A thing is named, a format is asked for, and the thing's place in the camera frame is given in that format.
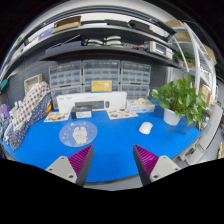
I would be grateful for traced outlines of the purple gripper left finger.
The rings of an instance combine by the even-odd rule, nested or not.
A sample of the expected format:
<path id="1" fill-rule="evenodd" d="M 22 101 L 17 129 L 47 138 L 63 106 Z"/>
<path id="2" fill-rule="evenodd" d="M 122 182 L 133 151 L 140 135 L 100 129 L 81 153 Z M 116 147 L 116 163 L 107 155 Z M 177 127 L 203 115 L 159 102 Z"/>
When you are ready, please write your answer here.
<path id="1" fill-rule="evenodd" d="M 60 156 L 47 171 L 83 187 L 94 156 L 94 147 L 89 145 L 69 157 Z"/>

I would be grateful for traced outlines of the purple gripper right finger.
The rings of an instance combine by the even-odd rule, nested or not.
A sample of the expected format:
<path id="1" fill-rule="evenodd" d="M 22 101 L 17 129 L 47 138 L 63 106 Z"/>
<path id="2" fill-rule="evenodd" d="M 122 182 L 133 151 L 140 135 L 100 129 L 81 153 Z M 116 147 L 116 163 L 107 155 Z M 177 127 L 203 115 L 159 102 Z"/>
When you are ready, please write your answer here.
<path id="1" fill-rule="evenodd" d="M 133 156 L 143 185 L 148 185 L 180 170 L 169 157 L 157 156 L 147 149 L 135 145 Z"/>

